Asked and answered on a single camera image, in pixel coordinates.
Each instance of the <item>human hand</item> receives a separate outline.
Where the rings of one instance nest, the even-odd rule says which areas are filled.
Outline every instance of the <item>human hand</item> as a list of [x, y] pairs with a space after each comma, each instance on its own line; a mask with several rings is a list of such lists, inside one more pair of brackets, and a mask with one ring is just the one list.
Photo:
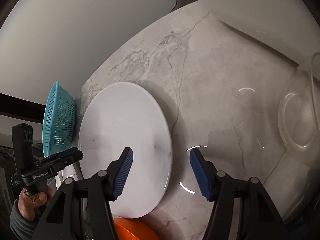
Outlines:
[[26, 220], [33, 221], [36, 217], [35, 208], [47, 204], [52, 196], [50, 187], [47, 187], [47, 194], [40, 192], [32, 196], [28, 196], [26, 189], [23, 188], [19, 195], [18, 210]]

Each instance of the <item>clear plastic container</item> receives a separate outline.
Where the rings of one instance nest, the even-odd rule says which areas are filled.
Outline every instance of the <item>clear plastic container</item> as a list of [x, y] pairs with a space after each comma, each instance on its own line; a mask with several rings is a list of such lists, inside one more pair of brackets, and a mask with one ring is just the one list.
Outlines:
[[278, 111], [281, 138], [302, 163], [320, 168], [320, 53], [298, 66], [284, 89]]

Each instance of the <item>white plate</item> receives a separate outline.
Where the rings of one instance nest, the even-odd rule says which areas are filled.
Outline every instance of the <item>white plate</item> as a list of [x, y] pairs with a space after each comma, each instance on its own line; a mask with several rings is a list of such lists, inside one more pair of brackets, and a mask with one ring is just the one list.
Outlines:
[[117, 160], [125, 147], [133, 164], [113, 214], [138, 218], [151, 212], [167, 189], [172, 167], [171, 137], [155, 99], [142, 87], [120, 82], [103, 89], [84, 114], [79, 149], [82, 174], [90, 178]]

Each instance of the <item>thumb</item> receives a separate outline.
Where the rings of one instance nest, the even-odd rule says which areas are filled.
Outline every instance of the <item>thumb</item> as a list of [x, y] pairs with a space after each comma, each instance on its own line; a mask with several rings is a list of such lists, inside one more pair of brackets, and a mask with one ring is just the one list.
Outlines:
[[28, 196], [25, 199], [26, 204], [30, 208], [37, 208], [44, 205], [47, 202], [47, 195], [43, 192], [35, 194], [33, 196]]

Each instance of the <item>kitchen counter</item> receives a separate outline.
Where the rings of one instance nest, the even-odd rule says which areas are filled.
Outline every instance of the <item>kitchen counter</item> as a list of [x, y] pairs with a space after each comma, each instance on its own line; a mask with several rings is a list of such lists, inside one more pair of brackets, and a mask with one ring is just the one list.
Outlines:
[[[213, 203], [201, 195], [191, 169], [187, 149], [193, 146], [201, 146], [204, 158], [233, 178], [259, 178], [288, 219], [317, 189], [320, 177], [286, 152], [278, 131], [278, 102], [295, 68], [194, 2], [135, 35], [83, 85], [73, 145], [87, 107], [102, 89], [136, 83], [156, 99], [172, 136], [169, 187], [159, 205], [141, 218], [161, 239], [198, 240], [206, 229]], [[232, 227], [229, 239], [236, 230]]]

